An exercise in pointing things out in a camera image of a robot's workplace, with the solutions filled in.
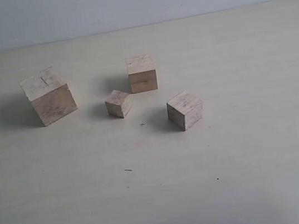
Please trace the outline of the smallest wooden cube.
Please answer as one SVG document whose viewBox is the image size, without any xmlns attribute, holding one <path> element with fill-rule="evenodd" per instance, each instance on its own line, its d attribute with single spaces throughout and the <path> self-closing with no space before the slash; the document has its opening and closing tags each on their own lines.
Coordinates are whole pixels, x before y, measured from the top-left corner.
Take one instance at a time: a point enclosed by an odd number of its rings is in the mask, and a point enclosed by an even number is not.
<svg viewBox="0 0 299 224">
<path fill-rule="evenodd" d="M 129 93 L 113 90 L 105 100 L 109 115 L 124 118 L 131 109 Z"/>
</svg>

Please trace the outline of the third largest wooden cube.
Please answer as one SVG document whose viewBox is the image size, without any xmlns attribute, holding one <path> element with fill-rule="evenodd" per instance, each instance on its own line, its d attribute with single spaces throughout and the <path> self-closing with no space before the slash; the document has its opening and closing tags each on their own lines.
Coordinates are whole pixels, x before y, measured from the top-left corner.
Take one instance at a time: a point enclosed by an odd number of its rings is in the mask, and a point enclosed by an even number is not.
<svg viewBox="0 0 299 224">
<path fill-rule="evenodd" d="M 185 90 L 181 91 L 166 104 L 168 118 L 182 131 L 186 131 L 201 119 L 202 103 L 202 100 L 194 94 Z"/>
</svg>

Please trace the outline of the second largest wooden cube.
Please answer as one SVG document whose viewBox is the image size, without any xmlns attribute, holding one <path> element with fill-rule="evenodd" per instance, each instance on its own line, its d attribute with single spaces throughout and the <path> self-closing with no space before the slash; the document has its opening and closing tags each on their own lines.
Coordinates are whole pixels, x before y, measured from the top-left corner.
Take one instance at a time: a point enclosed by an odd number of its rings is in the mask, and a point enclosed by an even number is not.
<svg viewBox="0 0 299 224">
<path fill-rule="evenodd" d="M 158 89 L 156 70 L 153 59 L 148 55 L 140 55 L 125 59 L 131 92 L 154 91 Z"/>
</svg>

